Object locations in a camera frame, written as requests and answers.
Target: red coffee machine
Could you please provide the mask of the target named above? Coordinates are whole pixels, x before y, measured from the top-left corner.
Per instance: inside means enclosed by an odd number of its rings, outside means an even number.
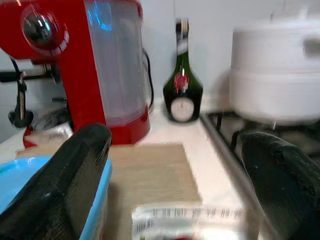
[[[141,23],[136,0],[0,0],[0,47],[59,69],[75,131],[107,124],[134,144],[150,129]]]

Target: kitchen counter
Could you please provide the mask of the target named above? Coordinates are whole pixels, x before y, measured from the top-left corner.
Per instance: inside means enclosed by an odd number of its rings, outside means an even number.
[[[220,161],[221,156],[200,120],[190,124],[169,122],[160,109],[150,114],[151,130],[138,144],[183,144],[198,191],[205,204],[240,207],[242,201],[228,173]],[[15,158],[16,150],[23,149],[21,131],[0,144],[0,163]]]

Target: green glass bottle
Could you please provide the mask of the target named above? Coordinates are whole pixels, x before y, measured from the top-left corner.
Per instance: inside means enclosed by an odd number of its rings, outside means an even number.
[[[175,32],[176,64],[172,76],[163,87],[163,95],[169,119],[178,123],[188,123],[199,118],[203,87],[189,64],[188,20],[178,19]]]

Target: blue plastic container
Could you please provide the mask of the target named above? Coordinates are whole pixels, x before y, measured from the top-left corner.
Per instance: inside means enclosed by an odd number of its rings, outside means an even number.
[[[50,160],[51,156],[18,158],[0,164],[0,214],[15,198],[27,181]],[[106,161],[91,210],[79,240],[103,238],[103,226],[107,217],[108,186],[112,163]]]

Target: chrome knob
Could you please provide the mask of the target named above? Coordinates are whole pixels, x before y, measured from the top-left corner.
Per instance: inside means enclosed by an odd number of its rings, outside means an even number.
[[[25,36],[37,45],[47,45],[53,40],[53,31],[48,19],[40,14],[31,14],[24,19]]]

